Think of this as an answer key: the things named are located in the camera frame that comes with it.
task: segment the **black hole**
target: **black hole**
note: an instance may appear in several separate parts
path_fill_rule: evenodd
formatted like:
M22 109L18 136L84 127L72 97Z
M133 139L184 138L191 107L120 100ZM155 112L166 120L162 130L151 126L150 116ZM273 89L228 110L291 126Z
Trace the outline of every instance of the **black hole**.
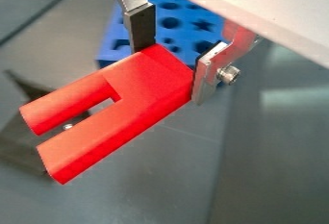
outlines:
M171 38L168 38L168 37L164 37L163 38L163 42L164 43L174 43L174 40Z
M160 8L166 9L166 10L175 10L178 9L180 6L176 3L162 3L159 5Z
M187 5L187 7L191 9L191 10L199 10L202 9L199 6L196 5Z
M174 17L167 17L160 21L160 25L163 26L163 28L174 29L180 26L180 22Z
M171 46L170 50L175 53L178 53L180 51L180 48L178 46Z
M113 44L113 50L116 50L119 47L129 45L128 39L117 39Z
M208 31L211 32L211 27L212 27L212 23L210 23L206 20L198 20L195 22L191 22L191 24L195 26L195 30L198 31Z
M211 48L212 44L208 41L198 41L194 44L194 51L196 51L199 54L202 54L204 51L207 51Z

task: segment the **screw head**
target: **screw head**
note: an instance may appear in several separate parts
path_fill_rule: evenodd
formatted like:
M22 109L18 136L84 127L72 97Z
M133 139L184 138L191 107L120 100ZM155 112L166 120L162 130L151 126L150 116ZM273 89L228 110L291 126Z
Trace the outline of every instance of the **screw head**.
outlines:
M239 75L240 75L240 70L232 65L227 65L219 68L216 71L216 79L228 86L235 83Z
M63 130L65 131L65 130L69 130L71 128L73 127L73 124L65 124L64 126L63 126Z

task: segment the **red object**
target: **red object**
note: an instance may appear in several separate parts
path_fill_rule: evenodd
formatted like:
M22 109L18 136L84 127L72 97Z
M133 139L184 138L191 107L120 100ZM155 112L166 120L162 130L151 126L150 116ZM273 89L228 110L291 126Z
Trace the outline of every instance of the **red object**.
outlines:
M108 98L115 103L37 146L65 184L190 100L192 71L158 44L20 107L40 135Z

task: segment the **metal bracket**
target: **metal bracket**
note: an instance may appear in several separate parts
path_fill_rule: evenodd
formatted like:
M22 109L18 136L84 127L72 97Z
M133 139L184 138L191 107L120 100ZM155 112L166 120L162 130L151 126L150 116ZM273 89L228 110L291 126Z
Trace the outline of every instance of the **metal bracket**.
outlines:
M249 29L230 20L224 20L223 38L196 60L191 100L200 105L214 94L216 84L223 81L231 85L239 70L230 63L239 58L261 41Z
M128 31L131 52L155 43L155 6L148 0L117 0Z

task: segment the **blue object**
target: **blue object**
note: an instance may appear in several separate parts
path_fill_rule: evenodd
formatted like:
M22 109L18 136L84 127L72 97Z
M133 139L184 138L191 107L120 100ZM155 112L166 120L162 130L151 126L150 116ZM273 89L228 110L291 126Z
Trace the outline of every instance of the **blue object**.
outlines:
M155 5L155 41L194 67L196 57L220 40L223 19L188 0L148 0ZM115 4L96 60L104 67L131 55L121 10Z

